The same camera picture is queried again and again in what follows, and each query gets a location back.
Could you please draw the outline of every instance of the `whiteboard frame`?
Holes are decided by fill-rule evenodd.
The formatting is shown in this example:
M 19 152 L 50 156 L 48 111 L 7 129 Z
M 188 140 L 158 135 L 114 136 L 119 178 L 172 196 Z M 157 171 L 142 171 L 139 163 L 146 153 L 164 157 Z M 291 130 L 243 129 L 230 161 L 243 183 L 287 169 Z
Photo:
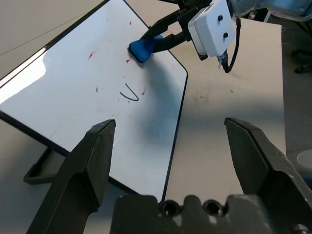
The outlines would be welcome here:
M 10 73 L 5 75 L 4 77 L 0 78 L 0 88 L 2 88 L 5 84 L 7 84 L 10 80 L 12 80 L 17 74 L 22 72 L 27 66 L 29 66 L 32 62 L 34 62 L 38 57 L 40 57 L 44 52 L 48 51 L 52 46 L 54 46 L 57 42 L 59 42 L 64 36 L 69 34 L 72 30 L 74 30 L 78 25 L 80 25 L 82 22 L 84 22 L 87 18 L 89 18 L 93 13 L 95 13 L 98 9 L 103 7 L 106 3 L 108 3 L 110 0 L 104 0 L 101 2 L 99 5 L 97 5 L 95 8 L 93 8 L 91 11 L 89 11 L 87 14 L 85 14 L 83 17 L 81 17 L 79 20 L 77 20 L 75 23 L 73 23 L 70 27 L 65 29 L 62 33 L 60 33 L 57 37 L 52 39 L 49 43 L 47 43 L 44 47 L 40 48 L 37 52 L 35 52 L 29 59 L 21 63 L 19 66 L 14 68 Z M 148 25 L 141 19 L 141 17 L 132 9 L 132 7 L 127 3 L 126 0 L 123 0 L 127 6 L 135 13 L 135 15 L 144 23 L 146 26 L 146 29 L 148 29 Z M 186 71 L 186 79 L 185 79 L 185 85 L 183 89 L 183 95 L 181 99 L 181 105 L 180 105 L 180 110 L 179 110 L 179 115 L 177 119 L 177 124 L 175 128 L 175 137 L 172 145 L 172 150 L 171 150 L 171 155 L 170 155 L 170 160 L 168 164 L 168 170 L 167 170 L 167 175 L 166 175 L 166 180 L 164 184 L 164 189 L 162 193 L 162 198 L 161 201 L 164 201 L 165 196 L 166 196 L 166 191 L 167 191 L 167 186 L 168 186 L 168 181 L 169 181 L 169 175 L 170 175 L 170 169 L 171 169 L 171 164 L 173 160 L 173 155 L 174 155 L 174 150 L 175 150 L 175 145 L 176 145 L 176 137 L 178 133 L 178 128 L 179 128 L 179 123 L 180 123 L 180 117 L 181 117 L 181 112 L 182 112 L 182 106 L 183 106 L 183 101 L 184 101 L 184 95 L 185 95 L 185 90 L 186 90 L 186 85 L 187 85 L 187 80 L 188 80 L 188 72 L 185 69 L 185 67 L 180 63 L 180 61 L 169 51 L 169 53 L 177 60 L 177 62 L 181 65 L 181 67 Z M 37 140 L 41 144 L 47 146 L 48 148 L 52 149 L 53 151 L 61 154 L 62 156 L 66 157 L 70 152 L 62 148 L 61 146 L 55 144 L 51 140 L 47 139 L 46 137 L 42 136 L 41 134 L 37 133 L 33 129 L 29 128 L 28 126 L 22 124 L 18 120 L 10 117 L 8 114 L 0 110 L 0 119 L 3 120 L 4 122 L 12 125 L 16 129 L 20 130 L 21 132 L 27 134 L 31 138 Z M 136 191 L 132 190 L 128 186 L 120 183 L 119 181 L 115 180 L 112 177 L 109 177 L 109 182 L 114 184 L 115 186 L 119 187 L 123 191 L 129 193 L 129 194 L 137 194 Z

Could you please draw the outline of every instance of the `marker scribble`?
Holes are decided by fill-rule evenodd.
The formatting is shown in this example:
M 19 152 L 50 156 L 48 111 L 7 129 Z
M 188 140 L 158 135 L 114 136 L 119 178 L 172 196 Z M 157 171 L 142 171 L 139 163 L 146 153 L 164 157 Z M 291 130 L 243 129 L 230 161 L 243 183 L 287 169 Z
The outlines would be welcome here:
M 123 97 L 127 98 L 128 100 L 131 100 L 131 101 L 138 101 L 138 96 L 132 91 L 132 89 L 127 85 L 127 83 L 126 83 L 126 86 L 127 86 L 127 88 L 134 94 L 134 96 L 136 96 L 136 99 L 129 98 L 129 97 L 125 96 L 122 92 L 120 92 L 120 94 L 121 94 Z

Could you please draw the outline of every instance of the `gray floor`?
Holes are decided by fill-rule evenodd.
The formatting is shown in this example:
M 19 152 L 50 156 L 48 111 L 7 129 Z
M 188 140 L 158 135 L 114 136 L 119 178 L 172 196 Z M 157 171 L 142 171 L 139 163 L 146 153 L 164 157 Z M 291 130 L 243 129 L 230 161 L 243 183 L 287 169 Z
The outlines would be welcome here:
M 272 17 L 269 22 L 281 24 L 284 30 L 282 51 L 287 156 L 301 173 L 305 173 L 312 162 L 303 167 L 296 163 L 296 159 L 302 151 L 312 149 L 312 73 L 299 75 L 293 71 L 309 63 L 309 60 L 312 63 L 312 58 L 303 55 L 294 58 L 291 52 L 296 49 L 312 51 L 312 39 L 294 22 Z

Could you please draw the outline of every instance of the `screw hole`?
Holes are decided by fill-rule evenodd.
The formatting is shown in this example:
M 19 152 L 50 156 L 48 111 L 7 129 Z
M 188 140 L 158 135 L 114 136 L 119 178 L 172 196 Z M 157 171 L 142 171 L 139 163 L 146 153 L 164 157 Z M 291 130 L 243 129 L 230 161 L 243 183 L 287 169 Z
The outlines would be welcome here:
M 207 214 L 212 216 L 223 216 L 222 205 L 215 200 L 208 200 L 203 204 L 203 208 Z
M 179 204 L 177 204 L 175 201 L 168 200 L 161 204 L 160 209 L 162 213 L 166 216 L 176 216 L 179 213 L 181 213 L 181 208 Z

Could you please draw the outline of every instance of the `black cable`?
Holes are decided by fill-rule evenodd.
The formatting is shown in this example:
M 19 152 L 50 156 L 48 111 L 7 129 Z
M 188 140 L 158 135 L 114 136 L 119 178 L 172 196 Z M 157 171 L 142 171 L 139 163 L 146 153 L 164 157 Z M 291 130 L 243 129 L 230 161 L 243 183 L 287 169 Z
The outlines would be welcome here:
M 310 38 L 312 38 L 312 30 L 311 30 L 311 27 L 310 27 L 309 23 L 305 22 L 304 24 L 305 24 L 305 26 L 308 29 L 308 33 L 309 33 Z
M 228 57 L 227 52 L 224 52 L 223 58 L 221 59 L 221 65 L 222 65 L 225 73 L 229 73 L 234 66 L 234 63 L 235 63 L 235 60 L 237 57 L 237 53 L 238 53 L 238 48 L 239 48 L 240 28 L 241 28 L 241 22 L 240 22 L 240 18 L 238 18 L 236 20 L 236 44 L 235 44 L 235 49 L 234 49 L 232 61 L 231 61 L 230 65 L 228 65 L 229 57 Z
M 299 28 L 301 28 L 302 31 L 304 31 L 306 34 L 309 34 L 307 29 L 304 26 L 302 26 L 301 23 L 299 23 L 299 22 L 295 22 L 295 23 L 298 25 Z

